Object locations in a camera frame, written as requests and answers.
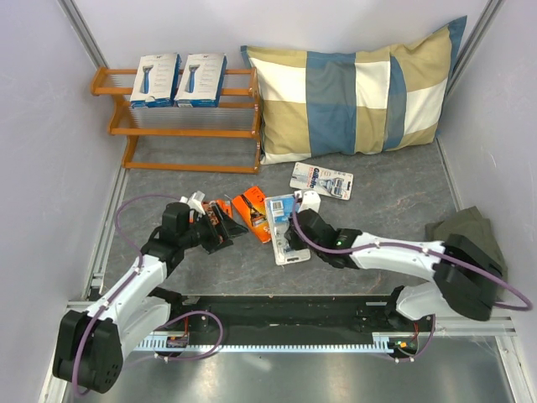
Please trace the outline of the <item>clear blister razor pack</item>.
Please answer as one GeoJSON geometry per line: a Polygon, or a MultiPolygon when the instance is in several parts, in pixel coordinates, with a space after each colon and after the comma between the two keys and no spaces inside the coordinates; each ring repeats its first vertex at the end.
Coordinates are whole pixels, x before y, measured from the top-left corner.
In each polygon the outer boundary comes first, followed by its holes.
{"type": "Polygon", "coordinates": [[[271,233],[276,265],[305,262],[310,259],[308,249],[291,247],[285,237],[289,229],[294,196],[292,194],[272,196],[265,199],[265,209],[271,233]]]}

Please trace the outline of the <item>orange black razor pack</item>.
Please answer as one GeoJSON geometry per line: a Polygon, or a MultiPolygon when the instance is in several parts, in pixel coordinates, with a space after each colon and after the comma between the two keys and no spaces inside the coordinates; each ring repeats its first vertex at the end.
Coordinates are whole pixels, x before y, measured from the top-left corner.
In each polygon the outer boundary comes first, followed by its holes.
{"type": "Polygon", "coordinates": [[[261,243],[271,241],[271,233],[265,210],[265,195],[258,186],[253,186],[232,199],[248,229],[261,243]]]}

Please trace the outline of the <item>Gillette razor blister pack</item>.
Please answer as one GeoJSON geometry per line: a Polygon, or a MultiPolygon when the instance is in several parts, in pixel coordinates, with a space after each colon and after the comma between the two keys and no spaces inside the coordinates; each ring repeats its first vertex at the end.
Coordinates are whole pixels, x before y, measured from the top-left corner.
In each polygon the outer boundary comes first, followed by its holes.
{"type": "Polygon", "coordinates": [[[329,170],[317,165],[296,162],[289,186],[298,190],[312,190],[319,195],[348,201],[352,194],[353,174],[329,170]]]}

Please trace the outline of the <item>white box blue razor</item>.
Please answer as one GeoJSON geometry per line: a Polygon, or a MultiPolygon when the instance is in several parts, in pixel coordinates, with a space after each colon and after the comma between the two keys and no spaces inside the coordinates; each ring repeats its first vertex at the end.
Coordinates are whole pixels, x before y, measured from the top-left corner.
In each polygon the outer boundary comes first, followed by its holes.
{"type": "Polygon", "coordinates": [[[131,108],[171,107],[180,75],[177,53],[140,58],[130,96],[131,108]]]}
{"type": "Polygon", "coordinates": [[[189,54],[175,95],[175,106],[218,107],[226,68],[224,53],[189,54]]]}

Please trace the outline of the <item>orange razor cartridge pack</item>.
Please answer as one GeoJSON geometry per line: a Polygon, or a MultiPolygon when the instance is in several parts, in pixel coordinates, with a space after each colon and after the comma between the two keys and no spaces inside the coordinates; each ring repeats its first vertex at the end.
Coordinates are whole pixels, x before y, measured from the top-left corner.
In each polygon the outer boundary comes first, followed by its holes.
{"type": "Polygon", "coordinates": [[[232,220],[232,204],[229,201],[222,199],[204,201],[202,206],[213,226],[232,220]]]}

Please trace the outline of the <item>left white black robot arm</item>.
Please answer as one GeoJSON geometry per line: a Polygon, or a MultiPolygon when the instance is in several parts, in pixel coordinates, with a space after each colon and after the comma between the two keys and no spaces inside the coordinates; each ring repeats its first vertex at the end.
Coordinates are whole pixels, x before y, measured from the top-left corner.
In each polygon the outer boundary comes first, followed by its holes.
{"type": "Polygon", "coordinates": [[[247,232],[215,202],[181,198],[168,204],[128,272],[84,311],[69,310],[62,317],[53,376],[69,381],[81,395],[108,392],[124,360],[152,331],[175,330],[183,323],[183,308],[155,290],[185,251],[201,246],[215,253],[247,232]]]}

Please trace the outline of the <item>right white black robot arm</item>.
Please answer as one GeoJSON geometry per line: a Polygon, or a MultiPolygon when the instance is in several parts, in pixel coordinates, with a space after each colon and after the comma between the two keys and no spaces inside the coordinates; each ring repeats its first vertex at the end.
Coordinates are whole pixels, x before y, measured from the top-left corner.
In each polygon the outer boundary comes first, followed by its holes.
{"type": "Polygon", "coordinates": [[[387,270],[422,279],[392,293],[384,320],[393,330],[433,314],[455,314],[486,322],[492,315],[502,270],[469,238],[451,234],[445,241],[404,242],[357,229],[335,229],[320,214],[305,209],[291,218],[289,242],[308,248],[336,268],[387,270]]]}

